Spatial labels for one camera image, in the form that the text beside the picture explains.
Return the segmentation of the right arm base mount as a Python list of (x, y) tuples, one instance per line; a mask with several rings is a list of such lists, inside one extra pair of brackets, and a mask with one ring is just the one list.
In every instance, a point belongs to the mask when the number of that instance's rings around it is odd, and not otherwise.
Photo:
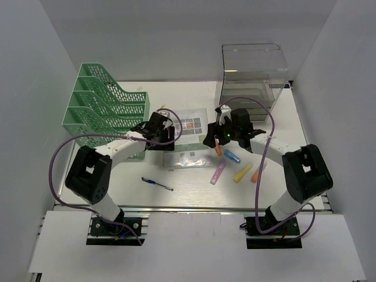
[(289, 220), (277, 229), (261, 234), (256, 228), (255, 217), (245, 217), (239, 226), (246, 233), (246, 244), (249, 250), (301, 249), (300, 228), (296, 218)]

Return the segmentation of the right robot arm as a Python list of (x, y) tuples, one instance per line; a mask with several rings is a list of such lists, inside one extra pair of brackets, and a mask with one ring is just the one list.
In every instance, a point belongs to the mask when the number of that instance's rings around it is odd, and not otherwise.
[(214, 148), (237, 142), (242, 149), (260, 155), (261, 164), (269, 159), (283, 167), (286, 191), (267, 208), (262, 219), (255, 219), (260, 234), (281, 233), (288, 220), (313, 198), (333, 187), (333, 179), (316, 145), (292, 145), (274, 138), (272, 133), (255, 129), (245, 109), (221, 106), (215, 111), (217, 118), (207, 126), (204, 145)]

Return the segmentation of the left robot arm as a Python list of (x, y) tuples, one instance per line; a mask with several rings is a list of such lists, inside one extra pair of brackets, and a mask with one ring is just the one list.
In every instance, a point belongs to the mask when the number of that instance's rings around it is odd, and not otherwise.
[(108, 194), (112, 169), (146, 150), (173, 151), (173, 121), (153, 112), (148, 121), (131, 128), (125, 137), (94, 148), (80, 147), (65, 180), (65, 186), (99, 214), (110, 234), (119, 234), (124, 228), (124, 212)]

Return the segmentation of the document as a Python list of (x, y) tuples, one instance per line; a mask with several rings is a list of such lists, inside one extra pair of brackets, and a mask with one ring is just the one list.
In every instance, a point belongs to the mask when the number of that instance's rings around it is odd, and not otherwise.
[(164, 112), (175, 127), (178, 141), (174, 151), (163, 153), (163, 168), (168, 170), (212, 167), (210, 148), (203, 144), (207, 135), (207, 110), (176, 110), (177, 116)]

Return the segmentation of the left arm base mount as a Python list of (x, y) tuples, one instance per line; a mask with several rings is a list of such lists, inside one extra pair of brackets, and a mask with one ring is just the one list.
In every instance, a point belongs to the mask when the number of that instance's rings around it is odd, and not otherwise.
[(133, 233), (122, 226), (105, 223), (98, 217), (90, 220), (86, 244), (88, 246), (136, 246), (140, 247), (146, 239), (149, 219), (146, 216), (125, 216), (123, 223), (128, 225), (138, 236), (139, 243)]

